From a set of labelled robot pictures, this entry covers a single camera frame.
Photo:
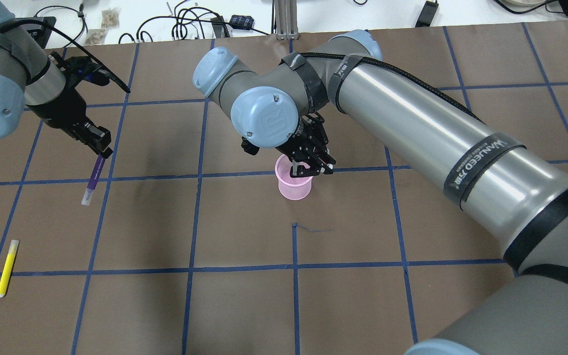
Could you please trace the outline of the aluminium frame post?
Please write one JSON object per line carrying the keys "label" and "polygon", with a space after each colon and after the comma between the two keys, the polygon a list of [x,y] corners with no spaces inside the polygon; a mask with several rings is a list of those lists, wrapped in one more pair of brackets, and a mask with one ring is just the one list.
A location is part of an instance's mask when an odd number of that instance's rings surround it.
{"label": "aluminium frame post", "polygon": [[297,0],[273,0],[272,30],[278,40],[297,40],[298,6]]}

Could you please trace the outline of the pink mesh cup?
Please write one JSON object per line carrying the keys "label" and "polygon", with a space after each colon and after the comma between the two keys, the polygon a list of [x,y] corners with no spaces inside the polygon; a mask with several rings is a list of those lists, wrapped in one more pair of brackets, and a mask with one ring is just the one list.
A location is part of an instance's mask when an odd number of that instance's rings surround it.
{"label": "pink mesh cup", "polygon": [[278,190],[286,199],[298,201],[309,195],[312,189],[313,176],[291,177],[290,170],[293,164],[284,154],[280,155],[275,163],[275,176],[278,180]]}

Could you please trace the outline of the purple pen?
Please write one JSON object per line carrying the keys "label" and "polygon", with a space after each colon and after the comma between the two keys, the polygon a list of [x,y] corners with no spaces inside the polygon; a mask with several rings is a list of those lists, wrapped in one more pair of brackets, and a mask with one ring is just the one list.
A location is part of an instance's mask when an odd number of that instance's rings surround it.
{"label": "purple pen", "polygon": [[101,174],[105,164],[105,158],[101,155],[98,155],[97,160],[93,166],[92,174],[88,180],[88,184],[86,185],[85,193],[81,199],[81,205],[90,205],[93,198],[93,193],[95,193],[95,189],[97,184],[101,178]]}

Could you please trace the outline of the black power adapter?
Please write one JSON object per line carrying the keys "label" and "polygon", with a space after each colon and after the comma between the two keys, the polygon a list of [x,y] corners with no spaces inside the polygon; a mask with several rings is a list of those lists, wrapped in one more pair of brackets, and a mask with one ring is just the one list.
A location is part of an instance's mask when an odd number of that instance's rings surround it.
{"label": "black power adapter", "polygon": [[430,27],[439,8],[437,0],[426,0],[415,23],[415,28]]}

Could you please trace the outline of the yellow highlighter pen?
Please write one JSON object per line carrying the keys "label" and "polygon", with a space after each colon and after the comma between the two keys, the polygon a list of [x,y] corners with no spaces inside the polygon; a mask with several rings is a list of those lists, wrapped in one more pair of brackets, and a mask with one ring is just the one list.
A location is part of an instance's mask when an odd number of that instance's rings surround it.
{"label": "yellow highlighter pen", "polygon": [[7,295],[10,279],[13,274],[14,263],[16,260],[19,240],[11,240],[9,249],[7,250],[6,260],[0,277],[0,298]]}

